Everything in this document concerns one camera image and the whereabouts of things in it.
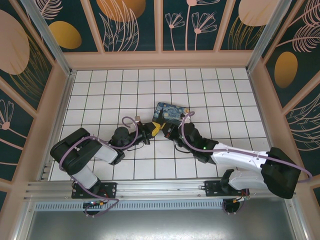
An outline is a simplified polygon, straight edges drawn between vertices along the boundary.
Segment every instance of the flower illustration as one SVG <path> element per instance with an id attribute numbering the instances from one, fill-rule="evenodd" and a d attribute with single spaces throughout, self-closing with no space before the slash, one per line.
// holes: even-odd
<path id="1" fill-rule="evenodd" d="M 186 3 L 191 7 L 196 5 L 216 4 L 218 2 L 220 2 L 220 0 L 186 0 Z"/>
<path id="2" fill-rule="evenodd" d="M 199 18 L 199 12 L 192 14 L 192 24 L 195 32 L 194 50 L 197 50 L 198 34 L 209 33 L 217 30 L 217 25 L 214 24 L 216 13 L 203 13 Z"/>
<path id="3" fill-rule="evenodd" d="M 0 129 L 8 130 L 14 113 L 15 105 L 8 101 L 7 106 L 3 99 L 0 100 Z"/>
<path id="4" fill-rule="evenodd" d="M 181 13 L 173 13 L 172 16 L 170 13 L 167 13 L 165 15 L 165 20 L 168 23 L 168 26 L 170 28 L 170 33 L 171 33 L 171 42 L 172 42 L 172 47 L 173 50 L 175 51 L 175 44 L 174 44 L 174 37 L 172 35 L 172 29 L 174 28 L 180 28 L 185 25 L 185 21 L 183 21 L 183 17 L 181 16 Z"/>

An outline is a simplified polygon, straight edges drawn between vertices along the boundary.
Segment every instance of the yellow object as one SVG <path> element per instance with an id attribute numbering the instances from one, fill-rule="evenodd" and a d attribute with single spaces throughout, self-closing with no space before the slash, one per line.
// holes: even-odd
<path id="1" fill-rule="evenodd" d="M 82 39 L 78 30 L 65 21 L 55 21 L 49 25 L 55 40 L 59 46 L 65 49 L 76 49 L 80 47 Z"/>
<path id="2" fill-rule="evenodd" d="M 268 23 L 279 0 L 241 0 L 239 18 L 247 26 L 259 27 Z"/>
<path id="3" fill-rule="evenodd" d="M 155 137 L 159 133 L 159 131 L 165 126 L 165 123 L 162 125 L 154 121 L 152 123 L 155 126 L 155 129 L 153 129 L 151 134 L 152 134 L 152 137 Z"/>
<path id="4" fill-rule="evenodd" d="M 30 57 L 28 35 L 10 14 L 0 10 L 0 69 L 11 75 L 21 74 Z"/>
<path id="5" fill-rule="evenodd" d="M 108 18 L 117 22 L 128 22 L 128 19 L 124 19 L 126 10 L 123 2 L 128 12 L 132 10 L 136 18 L 140 17 L 146 9 L 146 0 L 96 0 L 99 8 Z"/>
<path id="6" fill-rule="evenodd" d="M 298 60 L 289 51 L 283 52 L 277 59 L 274 68 L 275 83 L 282 89 L 288 87 L 297 74 Z"/>

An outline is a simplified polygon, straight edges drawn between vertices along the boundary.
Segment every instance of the enclosure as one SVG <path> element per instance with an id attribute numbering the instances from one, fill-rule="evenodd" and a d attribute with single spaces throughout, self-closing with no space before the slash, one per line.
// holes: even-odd
<path id="1" fill-rule="evenodd" d="M 0 239 L 318 239 L 319 16 L 319 0 L 2 1 Z M 89 161 L 120 202 L 86 218 L 51 148 L 79 128 L 109 141 L 159 102 L 194 111 L 204 138 L 280 148 L 313 178 L 292 199 L 250 189 L 227 215 L 201 186 L 237 168 L 160 131 L 115 166 Z"/>

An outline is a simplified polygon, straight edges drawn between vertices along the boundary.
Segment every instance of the white tile floor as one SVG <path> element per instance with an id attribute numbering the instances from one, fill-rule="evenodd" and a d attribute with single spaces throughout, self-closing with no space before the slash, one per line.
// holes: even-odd
<path id="1" fill-rule="evenodd" d="M 78 71 L 61 139 L 80 127 L 108 141 L 124 116 L 150 122 L 158 102 L 190 107 L 203 137 L 237 148 L 268 151 L 266 133 L 244 68 Z M 204 164 L 174 149 L 160 132 L 116 166 L 91 160 L 101 180 L 222 177 L 226 165 Z M 52 164 L 50 181 L 70 180 Z"/>

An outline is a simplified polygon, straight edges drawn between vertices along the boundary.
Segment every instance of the black mounting bracket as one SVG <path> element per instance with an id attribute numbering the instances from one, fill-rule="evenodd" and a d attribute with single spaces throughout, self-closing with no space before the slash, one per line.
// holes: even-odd
<path id="1" fill-rule="evenodd" d="M 114 199 L 116 198 L 117 193 L 117 183 L 116 182 L 102 182 L 99 188 L 98 196 L 106 198 L 106 194 L 108 198 Z M 73 184 L 72 187 L 72 199 L 95 199 L 96 197 L 90 195 L 85 192 L 77 183 Z"/>
<path id="2" fill-rule="evenodd" d="M 207 197 L 241 196 L 242 191 L 246 191 L 246 189 L 241 191 L 232 188 L 230 192 L 226 193 L 220 185 L 220 180 L 205 181 L 204 186 L 202 186 L 201 189 L 205 191 Z"/>

